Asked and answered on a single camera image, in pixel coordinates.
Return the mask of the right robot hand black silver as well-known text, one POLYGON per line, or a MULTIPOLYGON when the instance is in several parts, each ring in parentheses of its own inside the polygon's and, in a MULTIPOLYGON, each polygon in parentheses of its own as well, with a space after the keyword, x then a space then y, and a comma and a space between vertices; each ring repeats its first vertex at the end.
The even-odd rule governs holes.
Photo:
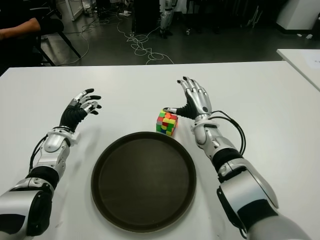
POLYGON ((175 114, 181 117, 195 120, 198 116, 209 116, 212 113, 212 105, 207 91, 194 79, 183 76, 176 81, 183 89, 186 104, 182 107, 165 107, 165 113, 175 114))

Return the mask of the left robot hand black silver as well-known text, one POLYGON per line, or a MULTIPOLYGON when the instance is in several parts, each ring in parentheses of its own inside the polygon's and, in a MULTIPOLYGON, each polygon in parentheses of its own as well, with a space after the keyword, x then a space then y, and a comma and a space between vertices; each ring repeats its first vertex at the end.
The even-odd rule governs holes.
POLYGON ((92 95, 93 88, 85 89, 76 95, 67 105, 60 118, 59 126, 75 132, 78 124, 89 114, 98 115, 97 109, 102 106, 98 103, 102 97, 92 95))

